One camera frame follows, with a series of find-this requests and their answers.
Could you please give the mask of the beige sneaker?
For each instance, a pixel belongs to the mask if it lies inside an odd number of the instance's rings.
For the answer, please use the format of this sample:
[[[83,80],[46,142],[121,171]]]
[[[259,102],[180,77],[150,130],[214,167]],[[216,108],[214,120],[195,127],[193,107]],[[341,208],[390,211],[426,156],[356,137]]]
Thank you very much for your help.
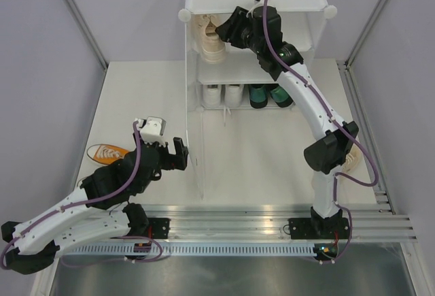
[[[344,174],[350,174],[358,166],[362,157],[362,151],[355,144],[352,145],[349,153],[346,155],[342,172]]]
[[[194,16],[194,36],[199,54],[208,64],[221,63],[226,57],[224,42],[216,33],[220,20],[214,14],[199,14]]]

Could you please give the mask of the clear cabinet door panel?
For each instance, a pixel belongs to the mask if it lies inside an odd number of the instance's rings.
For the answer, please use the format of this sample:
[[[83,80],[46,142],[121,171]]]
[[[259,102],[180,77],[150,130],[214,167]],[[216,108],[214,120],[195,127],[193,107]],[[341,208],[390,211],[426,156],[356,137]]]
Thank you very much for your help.
[[[204,107],[199,105],[188,110],[186,118],[188,148],[200,199],[204,199],[205,196],[204,112]]]

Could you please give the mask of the white sneaker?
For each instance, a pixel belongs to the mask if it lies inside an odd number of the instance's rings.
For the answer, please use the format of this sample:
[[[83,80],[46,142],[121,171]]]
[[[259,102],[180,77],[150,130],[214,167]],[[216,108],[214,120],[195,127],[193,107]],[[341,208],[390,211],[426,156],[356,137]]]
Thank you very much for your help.
[[[219,84],[203,85],[203,105],[216,108],[221,105],[222,86]]]
[[[230,110],[238,108],[243,100],[243,84],[227,84],[224,91],[224,114],[223,123],[226,126],[226,115],[231,114]]]

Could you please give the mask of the green pointed shoe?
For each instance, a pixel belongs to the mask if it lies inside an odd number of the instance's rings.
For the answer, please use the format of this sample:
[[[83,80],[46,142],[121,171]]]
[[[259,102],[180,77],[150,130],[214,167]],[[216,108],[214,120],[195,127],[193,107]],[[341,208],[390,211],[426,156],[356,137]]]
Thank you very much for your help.
[[[254,109],[265,108],[268,104],[267,89],[264,84],[250,84],[248,86],[249,103]]]
[[[271,84],[268,88],[272,100],[280,107],[286,108],[293,104],[290,95],[278,84]]]

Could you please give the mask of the orange sneaker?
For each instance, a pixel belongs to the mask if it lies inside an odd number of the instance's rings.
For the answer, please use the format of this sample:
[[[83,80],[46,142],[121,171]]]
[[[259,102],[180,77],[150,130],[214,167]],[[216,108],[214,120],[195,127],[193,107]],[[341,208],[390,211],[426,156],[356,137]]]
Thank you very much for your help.
[[[128,150],[111,144],[95,144],[88,147],[86,155],[91,161],[99,165],[110,165],[123,159]]]

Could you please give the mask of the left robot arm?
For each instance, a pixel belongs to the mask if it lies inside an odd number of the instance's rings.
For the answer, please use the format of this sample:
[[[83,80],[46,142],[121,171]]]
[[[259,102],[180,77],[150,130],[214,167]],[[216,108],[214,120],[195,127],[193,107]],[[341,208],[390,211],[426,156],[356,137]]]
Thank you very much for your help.
[[[65,253],[107,238],[166,238],[153,226],[143,207],[129,199],[143,193],[163,171],[185,170],[188,148],[182,138],[173,140],[175,153],[158,142],[144,143],[98,168],[58,204],[25,223],[7,221],[1,226],[6,247],[1,268],[28,275],[53,264]]]

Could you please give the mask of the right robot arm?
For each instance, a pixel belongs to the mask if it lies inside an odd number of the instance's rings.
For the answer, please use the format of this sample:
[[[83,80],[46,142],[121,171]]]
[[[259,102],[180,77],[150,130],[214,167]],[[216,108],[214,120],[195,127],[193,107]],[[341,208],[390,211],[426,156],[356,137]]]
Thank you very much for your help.
[[[216,28],[219,38],[239,49],[251,50],[259,66],[290,96],[308,122],[314,143],[304,150],[313,170],[315,193],[306,224],[315,238],[350,234],[350,221],[337,204],[338,175],[345,164],[359,128],[346,122],[324,100],[295,46],[284,41],[281,17],[271,6],[254,10],[236,7],[228,20]]]

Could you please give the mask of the white plastic shoe cabinet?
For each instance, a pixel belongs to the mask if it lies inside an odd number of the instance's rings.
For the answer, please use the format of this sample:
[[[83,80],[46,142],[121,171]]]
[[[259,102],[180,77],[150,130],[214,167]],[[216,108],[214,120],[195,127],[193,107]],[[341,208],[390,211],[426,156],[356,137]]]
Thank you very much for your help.
[[[327,21],[336,9],[327,0],[186,0],[185,24],[188,110],[219,109],[213,97],[228,85],[270,84],[279,68],[274,53],[288,60],[313,60]]]

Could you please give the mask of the right aluminium frame post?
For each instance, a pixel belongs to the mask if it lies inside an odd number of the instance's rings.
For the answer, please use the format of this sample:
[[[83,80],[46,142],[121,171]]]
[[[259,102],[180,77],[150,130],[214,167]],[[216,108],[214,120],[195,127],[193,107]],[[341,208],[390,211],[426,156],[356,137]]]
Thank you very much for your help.
[[[364,24],[364,27],[361,31],[361,33],[358,35],[358,38],[356,42],[354,43],[351,52],[349,53],[349,56],[344,61],[344,66],[346,68],[351,67],[351,65],[355,62],[358,54],[360,53],[360,50],[362,49],[363,45],[365,44],[368,36],[370,35],[371,31],[375,27],[377,21],[380,19],[384,9],[386,8],[387,4],[390,0],[377,0],[375,3],[375,6],[373,10],[370,13],[370,16],[368,17],[368,20]]]

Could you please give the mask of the aluminium frame post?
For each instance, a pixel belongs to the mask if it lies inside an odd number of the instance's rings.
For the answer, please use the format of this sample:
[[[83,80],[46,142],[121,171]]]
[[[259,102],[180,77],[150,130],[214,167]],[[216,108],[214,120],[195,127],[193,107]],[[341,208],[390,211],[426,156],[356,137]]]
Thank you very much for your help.
[[[94,37],[90,27],[88,26],[88,23],[86,22],[86,19],[84,18],[84,15],[78,7],[77,3],[75,2],[75,0],[63,0],[63,2],[65,3],[69,13],[72,15],[73,20],[75,21],[78,29],[86,40],[86,43],[88,44],[94,57],[98,61],[101,69],[106,72],[108,70],[109,64],[105,56],[103,55],[103,52],[101,51],[101,48],[99,47],[98,42]]]
[[[380,19],[384,9],[386,8],[387,4],[390,0],[377,0],[375,3],[375,6],[373,10],[370,13],[370,16],[368,17],[368,20],[364,24],[364,27],[361,31],[361,33],[358,35],[358,38],[356,42],[354,43],[351,52],[349,53],[349,56],[344,61],[344,66],[346,68],[351,67],[351,65],[355,62],[358,54],[360,53],[360,50],[362,49],[363,45],[365,44],[368,36],[370,35],[371,31],[375,27],[377,21]]]

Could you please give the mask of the left aluminium frame post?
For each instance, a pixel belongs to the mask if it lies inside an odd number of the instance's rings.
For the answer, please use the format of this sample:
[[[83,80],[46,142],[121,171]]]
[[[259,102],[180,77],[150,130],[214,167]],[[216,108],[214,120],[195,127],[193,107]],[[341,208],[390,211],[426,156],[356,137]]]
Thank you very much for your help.
[[[94,37],[90,27],[88,26],[88,23],[86,22],[86,19],[84,18],[84,15],[78,7],[77,3],[75,2],[75,0],[63,0],[63,2],[65,3],[69,13],[72,15],[73,20],[75,21],[78,29],[86,40],[86,43],[88,44],[94,57],[98,61],[101,69],[106,72],[108,70],[109,64],[105,56],[103,55],[103,52],[101,51],[101,48],[99,47],[98,42]]]

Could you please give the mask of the aluminium mounting rail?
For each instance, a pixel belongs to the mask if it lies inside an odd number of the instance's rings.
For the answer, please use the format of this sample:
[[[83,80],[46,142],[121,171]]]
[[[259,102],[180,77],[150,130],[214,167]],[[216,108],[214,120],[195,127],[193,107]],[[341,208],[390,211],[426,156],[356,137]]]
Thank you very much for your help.
[[[174,242],[286,242],[288,220],[310,217],[308,209],[290,205],[144,205],[144,210],[149,217],[170,219],[169,240]],[[356,207],[351,216],[355,243],[417,241],[407,215]]]

